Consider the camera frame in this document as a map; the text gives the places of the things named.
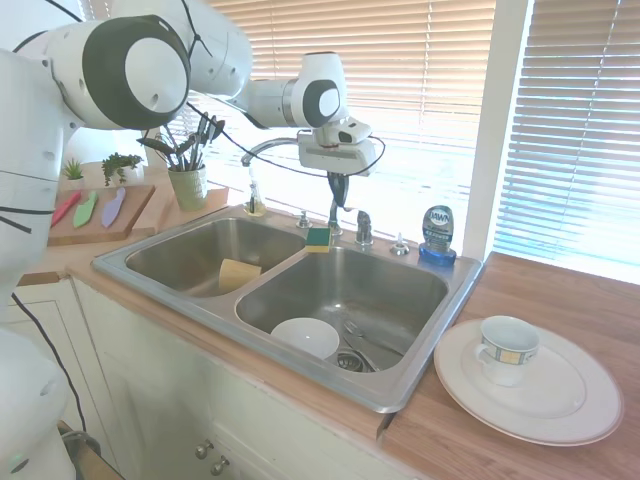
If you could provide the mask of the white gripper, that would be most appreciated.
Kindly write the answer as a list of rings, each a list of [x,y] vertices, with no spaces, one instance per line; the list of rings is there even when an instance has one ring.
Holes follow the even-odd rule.
[[[348,196],[349,177],[346,175],[369,176],[376,169],[376,150],[369,139],[354,145],[323,147],[315,142],[311,133],[301,132],[297,135],[297,145],[303,167],[328,172],[332,197],[340,208],[345,207]]]

